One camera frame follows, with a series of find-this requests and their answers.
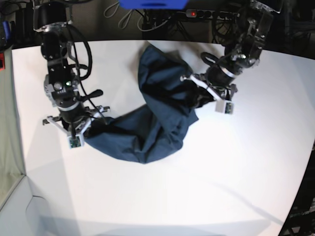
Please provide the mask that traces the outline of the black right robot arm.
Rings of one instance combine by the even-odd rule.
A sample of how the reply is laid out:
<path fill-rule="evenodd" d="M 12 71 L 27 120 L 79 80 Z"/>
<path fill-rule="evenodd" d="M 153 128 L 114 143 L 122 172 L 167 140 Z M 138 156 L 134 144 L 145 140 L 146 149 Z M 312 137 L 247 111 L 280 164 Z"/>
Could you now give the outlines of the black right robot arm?
<path fill-rule="evenodd" d="M 59 126 L 70 139 L 82 136 L 94 118 L 102 116 L 101 107 L 85 107 L 86 101 L 102 96 L 97 89 L 90 94 L 80 95 L 82 81 L 92 72 L 92 52 L 82 33 L 72 25 L 70 4 L 66 0 L 49 0 L 41 3 L 34 0 L 33 29 L 41 34 L 41 54 L 47 61 L 48 73 L 44 80 L 44 92 L 60 114 L 48 117 L 43 124 Z M 84 43 L 88 64 L 80 64 L 73 39 L 76 33 Z"/>

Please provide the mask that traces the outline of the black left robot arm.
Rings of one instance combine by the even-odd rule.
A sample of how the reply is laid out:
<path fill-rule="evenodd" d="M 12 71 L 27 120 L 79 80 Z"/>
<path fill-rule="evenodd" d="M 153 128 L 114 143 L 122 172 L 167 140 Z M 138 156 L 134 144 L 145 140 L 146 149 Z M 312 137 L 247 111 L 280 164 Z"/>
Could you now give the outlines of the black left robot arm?
<path fill-rule="evenodd" d="M 213 13 L 213 35 L 224 40 L 224 55 L 218 58 L 202 52 L 200 58 L 208 65 L 206 72 L 181 77 L 181 81 L 189 81 L 196 86 L 190 103 L 193 108 L 214 101 L 220 112 L 232 113 L 232 97 L 238 91 L 233 82 L 244 69 L 259 64 L 273 14 L 281 12 L 283 3 L 282 0 L 247 1 L 230 21 L 226 33 L 221 33 L 217 28 L 219 12 Z"/>

